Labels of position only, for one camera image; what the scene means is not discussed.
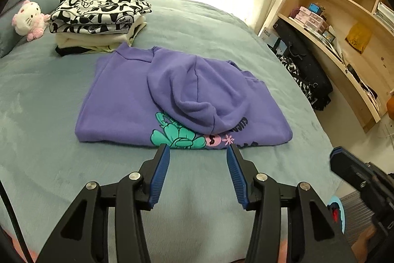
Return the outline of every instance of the green bedsheet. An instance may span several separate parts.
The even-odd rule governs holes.
[[[206,4],[147,0],[153,13],[133,46],[162,46],[232,60],[264,80],[286,116],[293,139],[249,147],[245,159],[275,180],[309,182],[327,201],[340,180],[330,172],[332,149],[308,100],[279,60],[243,22]],[[117,182],[155,150],[79,143],[74,126],[100,55],[54,52],[48,31],[0,60],[0,178],[28,246],[39,252],[70,202],[91,181]],[[253,212],[237,203],[225,151],[171,151],[159,203],[143,213],[152,262],[220,263],[246,255]],[[287,233],[283,217],[282,236]],[[0,223],[12,231],[0,205]]]

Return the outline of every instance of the pink plush toy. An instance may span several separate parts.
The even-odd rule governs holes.
[[[36,2],[25,0],[19,12],[12,18],[12,25],[18,35],[26,35],[27,41],[30,42],[44,34],[49,17],[50,15],[41,13]]]

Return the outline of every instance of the silver screw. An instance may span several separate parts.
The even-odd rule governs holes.
[[[262,182],[265,182],[266,180],[268,180],[268,176],[264,173],[257,174],[256,178]]]
[[[86,184],[86,188],[88,190],[94,190],[97,187],[97,183],[96,182],[89,182],[88,184]]]
[[[131,179],[131,180],[137,180],[137,179],[139,179],[140,177],[141,177],[141,174],[138,173],[138,172],[132,172],[132,173],[129,175],[129,179]]]
[[[307,182],[301,182],[299,185],[304,191],[309,191],[311,189],[311,186]]]

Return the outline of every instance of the black cable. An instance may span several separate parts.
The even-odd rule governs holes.
[[[7,209],[7,212],[8,212],[9,218],[11,219],[12,226],[14,227],[14,231],[15,231],[16,237],[18,239],[20,248],[22,249],[22,252],[27,260],[27,263],[34,263],[31,255],[30,255],[30,252],[27,248],[26,242],[23,238],[22,231],[20,230],[19,223],[16,218],[14,209],[12,208],[11,202],[9,200],[7,192],[4,189],[3,183],[1,183],[1,180],[0,180],[0,196],[1,196],[1,199],[3,200],[5,208]]]

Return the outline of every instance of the blue gripper pad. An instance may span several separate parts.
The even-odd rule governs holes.
[[[246,180],[241,172],[237,158],[235,157],[230,146],[227,148],[227,166],[229,167],[231,180],[234,185],[238,203],[241,204],[245,210],[249,204],[246,192]]]
[[[169,164],[170,148],[167,145],[163,151],[159,163],[156,166],[156,171],[153,174],[152,180],[150,182],[150,196],[148,203],[152,208],[159,201],[160,193],[162,192],[162,187]]]

